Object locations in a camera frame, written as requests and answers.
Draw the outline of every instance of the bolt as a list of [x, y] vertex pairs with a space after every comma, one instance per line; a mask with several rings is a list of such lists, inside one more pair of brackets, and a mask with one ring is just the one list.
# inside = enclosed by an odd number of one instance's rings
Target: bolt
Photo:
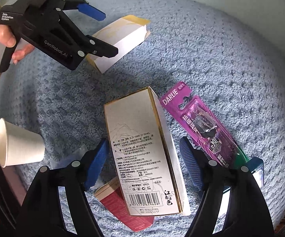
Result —
[[84, 57], [84, 52], [83, 51], [78, 51], [78, 55], [81, 57]]
[[214, 161], [214, 160], [210, 160], [210, 161], [208, 162], [208, 164], [210, 164], [211, 166], [217, 166], [217, 162]]
[[46, 166], [43, 166], [39, 169], [42, 173], [46, 172], [47, 171], [47, 167]]
[[80, 162], [79, 161], [74, 161], [74, 162], [71, 163], [71, 165], [73, 167], [78, 167], [78, 166], [80, 166]]
[[243, 172], [249, 172], [249, 169], [248, 169], [248, 167], [246, 167], [246, 166], [242, 166], [241, 167], [241, 170], [243, 171]]

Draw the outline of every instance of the purple toothbrush package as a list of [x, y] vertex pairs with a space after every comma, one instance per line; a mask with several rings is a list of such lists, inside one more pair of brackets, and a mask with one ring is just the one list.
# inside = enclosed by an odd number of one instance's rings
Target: purple toothbrush package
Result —
[[183, 98], [189, 97], [191, 89], [178, 82], [161, 99], [161, 105], [180, 123], [192, 137], [194, 144], [201, 146], [208, 156], [222, 166], [232, 166], [237, 155], [238, 146], [228, 130], [213, 112], [198, 97], [183, 108]]

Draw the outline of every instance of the yellow and white box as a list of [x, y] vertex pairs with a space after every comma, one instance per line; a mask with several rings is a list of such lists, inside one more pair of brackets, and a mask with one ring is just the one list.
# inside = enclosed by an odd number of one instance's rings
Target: yellow and white box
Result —
[[106, 58], [88, 54], [86, 57], [88, 62], [101, 73], [106, 72], [150, 35], [146, 27], [149, 23], [150, 20], [127, 15], [102, 28], [92, 36], [117, 47], [118, 55]]
[[106, 104], [104, 110], [129, 214], [178, 214], [184, 205], [189, 211], [178, 155], [154, 91], [146, 87]]

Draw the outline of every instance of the human hand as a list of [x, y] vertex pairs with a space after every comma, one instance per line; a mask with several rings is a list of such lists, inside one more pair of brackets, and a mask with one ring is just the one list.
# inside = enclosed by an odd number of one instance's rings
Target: human hand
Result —
[[[15, 46], [16, 44], [15, 37], [8, 26], [0, 25], [0, 42], [6, 47]], [[34, 50], [34, 48], [35, 47], [32, 46], [31, 44], [27, 44], [22, 50], [15, 51], [12, 55], [13, 63], [17, 64], [18, 61], [20, 61], [26, 55], [31, 53]]]

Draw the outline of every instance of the barcode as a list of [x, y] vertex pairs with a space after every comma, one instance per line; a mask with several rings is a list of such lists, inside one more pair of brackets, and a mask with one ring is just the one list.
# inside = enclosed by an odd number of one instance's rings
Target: barcode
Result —
[[162, 206], [162, 201], [159, 199], [160, 192], [147, 192], [142, 194], [126, 194], [128, 197], [129, 206]]

